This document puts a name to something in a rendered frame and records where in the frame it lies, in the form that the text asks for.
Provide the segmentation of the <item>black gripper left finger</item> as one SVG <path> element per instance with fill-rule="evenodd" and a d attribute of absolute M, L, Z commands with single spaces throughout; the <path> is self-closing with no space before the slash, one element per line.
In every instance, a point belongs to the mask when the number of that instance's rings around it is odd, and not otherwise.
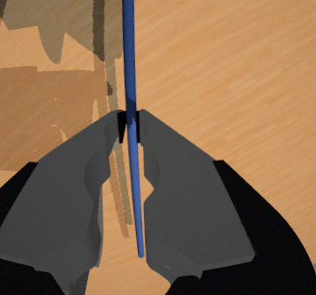
<path fill-rule="evenodd" d="M 126 111 L 109 112 L 0 188 L 0 291 L 29 291 L 44 271 L 65 295 L 85 295 L 102 256 L 109 156 L 125 130 Z"/>

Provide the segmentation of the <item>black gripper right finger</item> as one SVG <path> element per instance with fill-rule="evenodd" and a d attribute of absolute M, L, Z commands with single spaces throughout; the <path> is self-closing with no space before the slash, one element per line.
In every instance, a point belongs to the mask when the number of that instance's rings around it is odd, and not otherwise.
<path fill-rule="evenodd" d="M 145 109 L 136 111 L 147 265 L 170 286 L 196 276 L 201 295 L 316 295 L 316 273 L 283 216 L 224 160 Z"/>

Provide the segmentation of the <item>dark blue cable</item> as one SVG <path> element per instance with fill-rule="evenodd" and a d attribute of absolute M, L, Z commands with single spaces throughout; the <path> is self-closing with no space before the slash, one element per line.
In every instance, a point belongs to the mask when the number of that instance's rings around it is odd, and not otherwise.
<path fill-rule="evenodd" d="M 126 128 L 129 154 L 133 215 L 139 258 L 144 257 L 140 202 L 139 150 L 136 140 L 136 75 L 134 41 L 134 0 L 122 0 L 123 56 L 126 96 Z"/>

